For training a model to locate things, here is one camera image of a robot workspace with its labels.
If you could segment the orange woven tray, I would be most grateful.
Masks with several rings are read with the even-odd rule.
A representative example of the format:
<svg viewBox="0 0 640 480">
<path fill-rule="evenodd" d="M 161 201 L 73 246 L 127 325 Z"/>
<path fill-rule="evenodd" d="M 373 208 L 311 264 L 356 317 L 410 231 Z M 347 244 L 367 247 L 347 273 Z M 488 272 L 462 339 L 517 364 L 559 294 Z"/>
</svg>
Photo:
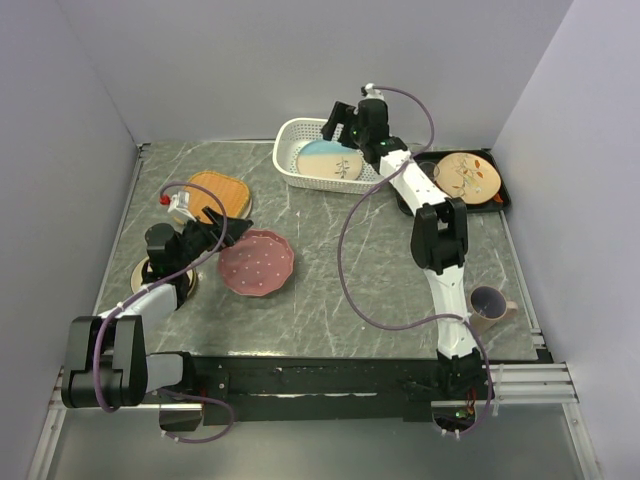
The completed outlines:
<svg viewBox="0 0 640 480">
<path fill-rule="evenodd" d="M 252 199 L 244 181 L 215 171 L 201 171 L 194 174 L 188 182 L 213 193 L 222 202 L 229 217 L 246 219 L 249 216 Z M 202 209 L 205 206 L 221 213 L 218 203 L 208 194 L 194 187 L 185 187 L 184 190 L 190 194 L 189 211 L 194 217 L 204 221 Z"/>
</svg>

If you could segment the blue and cream plate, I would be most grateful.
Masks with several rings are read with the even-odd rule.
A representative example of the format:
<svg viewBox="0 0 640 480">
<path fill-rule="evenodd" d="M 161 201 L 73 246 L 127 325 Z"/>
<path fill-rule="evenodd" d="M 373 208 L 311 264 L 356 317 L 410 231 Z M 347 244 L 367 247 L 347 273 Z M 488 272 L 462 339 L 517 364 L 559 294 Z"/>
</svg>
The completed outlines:
<svg viewBox="0 0 640 480">
<path fill-rule="evenodd" d="M 314 140 L 302 147 L 296 160 L 300 175 L 329 180 L 356 180 L 363 165 L 357 150 L 325 140 Z"/>
</svg>

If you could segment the pink polka dot plate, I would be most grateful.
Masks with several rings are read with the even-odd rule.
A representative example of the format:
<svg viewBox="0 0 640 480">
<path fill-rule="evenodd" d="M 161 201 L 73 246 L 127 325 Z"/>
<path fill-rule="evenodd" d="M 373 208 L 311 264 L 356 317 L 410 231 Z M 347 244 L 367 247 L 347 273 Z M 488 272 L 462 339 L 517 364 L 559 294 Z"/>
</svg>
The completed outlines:
<svg viewBox="0 0 640 480">
<path fill-rule="evenodd" d="M 224 283 L 241 296 L 264 297 L 279 290 L 294 271 L 289 242 L 271 230 L 252 229 L 218 256 Z"/>
</svg>

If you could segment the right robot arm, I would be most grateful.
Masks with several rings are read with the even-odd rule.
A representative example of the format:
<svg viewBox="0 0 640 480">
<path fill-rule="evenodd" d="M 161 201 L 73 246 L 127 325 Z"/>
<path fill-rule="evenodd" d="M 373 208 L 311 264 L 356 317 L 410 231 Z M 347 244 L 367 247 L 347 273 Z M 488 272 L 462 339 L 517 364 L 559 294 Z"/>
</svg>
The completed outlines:
<svg viewBox="0 0 640 480">
<path fill-rule="evenodd" d="M 323 139 L 336 139 L 357 149 L 381 175 L 370 194 L 386 185 L 413 216 L 410 252 L 428 281 L 435 313 L 437 368 L 435 386 L 444 398 L 460 398 L 479 389 L 490 374 L 487 356 L 469 321 L 463 277 L 468 253 L 468 221 L 464 202 L 440 190 L 413 158 L 409 147 L 390 132 L 389 111 L 382 97 L 365 96 L 357 105 L 336 102 L 321 129 Z"/>
</svg>

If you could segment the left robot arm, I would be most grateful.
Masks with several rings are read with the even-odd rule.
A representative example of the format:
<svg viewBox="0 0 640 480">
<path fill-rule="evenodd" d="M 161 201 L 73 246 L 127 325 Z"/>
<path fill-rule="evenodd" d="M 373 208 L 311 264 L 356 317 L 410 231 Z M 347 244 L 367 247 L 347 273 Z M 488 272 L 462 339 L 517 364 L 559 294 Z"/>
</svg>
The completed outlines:
<svg viewBox="0 0 640 480">
<path fill-rule="evenodd" d="M 70 325 L 61 398 L 68 408 L 114 412 L 142 403 L 149 385 L 144 323 L 178 310 L 190 289 L 188 272 L 231 247 L 253 226 L 206 207 L 204 223 L 189 220 L 181 231 L 158 223 L 145 232 L 147 266 L 141 287 L 107 313 L 80 316 Z"/>
</svg>

